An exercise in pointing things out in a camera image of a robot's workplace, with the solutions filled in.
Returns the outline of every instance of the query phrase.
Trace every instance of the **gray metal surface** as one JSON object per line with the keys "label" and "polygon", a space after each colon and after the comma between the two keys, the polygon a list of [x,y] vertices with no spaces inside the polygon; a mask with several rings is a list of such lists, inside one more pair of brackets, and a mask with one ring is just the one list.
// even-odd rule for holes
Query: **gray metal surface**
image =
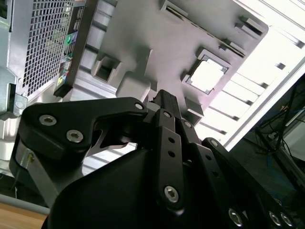
{"label": "gray metal surface", "polygon": [[20,118],[0,120],[0,160],[8,161],[14,148]]}
{"label": "gray metal surface", "polygon": [[[212,35],[219,39],[229,38],[241,45],[246,56],[260,41],[250,40],[234,29],[240,16],[253,16],[230,0],[171,2],[186,11],[189,19]],[[134,70],[139,49],[143,46],[153,49],[147,67],[149,79],[158,82],[158,89],[176,95],[182,112],[187,111],[185,97],[198,100],[204,110],[216,96],[213,93],[204,96],[199,91],[181,84],[181,75],[194,65],[195,52],[200,46],[231,64],[232,67],[227,72],[229,76],[232,76],[245,60],[219,50],[218,40],[202,30],[162,14],[157,0],[119,1],[101,46],[103,52],[123,64],[122,71],[110,81],[110,85],[118,87],[124,73]],[[220,82],[215,90],[221,90],[229,79]]]}
{"label": "gray metal surface", "polygon": [[39,160],[35,153],[19,142],[17,162],[28,170],[48,207],[51,207],[59,193],[70,183],[83,177],[81,167],[64,173]]}

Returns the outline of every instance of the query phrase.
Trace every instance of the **metal mesh grille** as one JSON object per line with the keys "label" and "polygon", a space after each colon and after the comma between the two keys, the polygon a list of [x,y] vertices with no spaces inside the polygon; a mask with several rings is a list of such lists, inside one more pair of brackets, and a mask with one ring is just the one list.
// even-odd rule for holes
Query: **metal mesh grille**
{"label": "metal mesh grille", "polygon": [[28,96],[59,72],[72,6],[73,0],[34,0],[23,78]]}

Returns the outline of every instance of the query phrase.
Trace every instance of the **silver screw head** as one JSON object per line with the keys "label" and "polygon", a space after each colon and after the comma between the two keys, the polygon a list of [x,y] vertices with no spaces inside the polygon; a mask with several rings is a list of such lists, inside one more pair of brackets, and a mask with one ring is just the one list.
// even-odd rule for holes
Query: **silver screw head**
{"label": "silver screw head", "polygon": [[57,123],[56,118],[54,118],[52,115],[48,115],[48,114],[40,116],[39,121],[41,124],[46,125],[46,126],[55,125]]}
{"label": "silver screw head", "polygon": [[188,127],[188,128],[191,128],[192,127],[192,124],[190,124],[189,122],[185,121],[184,124]]}
{"label": "silver screw head", "polygon": [[66,136],[70,142],[74,142],[74,143],[79,143],[84,139],[84,136],[78,130],[69,130]]}
{"label": "silver screw head", "polygon": [[241,227],[243,225],[242,218],[232,208],[229,209],[229,217],[236,226]]}
{"label": "silver screw head", "polygon": [[269,216],[270,216],[271,220],[273,221],[273,223],[275,223],[278,226],[281,225],[281,221],[278,219],[278,217],[276,217],[276,215],[273,212],[269,211]]}
{"label": "silver screw head", "polygon": [[165,194],[166,198],[172,203],[177,203],[179,200],[178,192],[172,186],[166,186],[164,189],[164,194]]}
{"label": "silver screw head", "polygon": [[211,140],[211,143],[212,143],[213,146],[218,147],[218,143],[216,141]]}
{"label": "silver screw head", "polygon": [[293,226],[292,222],[290,221],[290,219],[284,214],[284,213],[281,213],[281,217],[283,219],[283,221],[290,227]]}
{"label": "silver screw head", "polygon": [[165,115],[166,117],[168,117],[168,118],[171,117],[171,114],[170,114],[170,113],[168,113],[168,112],[166,112],[166,111],[164,111],[163,113],[164,113],[164,115]]}
{"label": "silver screw head", "polygon": [[144,107],[143,107],[141,104],[135,104],[135,107],[138,108],[138,109],[140,109],[140,110],[143,110],[143,109],[144,109]]}

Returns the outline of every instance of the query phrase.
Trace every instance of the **rectangular slot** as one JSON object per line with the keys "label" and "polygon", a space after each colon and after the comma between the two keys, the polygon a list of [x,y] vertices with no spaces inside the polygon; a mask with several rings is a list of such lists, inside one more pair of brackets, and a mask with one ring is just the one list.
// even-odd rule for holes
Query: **rectangular slot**
{"label": "rectangular slot", "polygon": [[174,15],[175,17],[179,18],[180,20],[183,20],[183,15],[181,15],[180,13],[178,13],[177,11],[175,11],[174,9],[172,9],[169,6],[165,7],[165,10],[169,13],[171,13],[172,15]]}
{"label": "rectangular slot", "polygon": [[0,17],[8,18],[8,3],[7,0],[0,0]]}
{"label": "rectangular slot", "polygon": [[112,16],[114,12],[115,7],[100,0],[98,5],[97,5],[97,12],[101,11],[104,12],[105,14]]}
{"label": "rectangular slot", "polygon": [[91,26],[89,31],[89,36],[87,39],[87,44],[96,49],[100,49],[104,35],[105,35],[105,31],[102,31],[94,26]]}
{"label": "rectangular slot", "polygon": [[101,60],[100,68],[96,73],[96,77],[108,82],[111,73],[118,67],[118,62],[107,56]]}

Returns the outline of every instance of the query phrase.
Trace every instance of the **black linkage arm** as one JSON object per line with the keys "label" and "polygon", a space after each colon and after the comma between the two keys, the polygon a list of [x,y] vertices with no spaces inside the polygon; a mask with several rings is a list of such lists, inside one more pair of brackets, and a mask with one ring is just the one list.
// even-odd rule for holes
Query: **black linkage arm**
{"label": "black linkage arm", "polygon": [[[292,218],[215,139],[203,142],[160,91],[134,98],[28,107],[10,167],[51,212],[45,229],[296,228]],[[137,149],[87,176],[81,164],[109,147]]]}

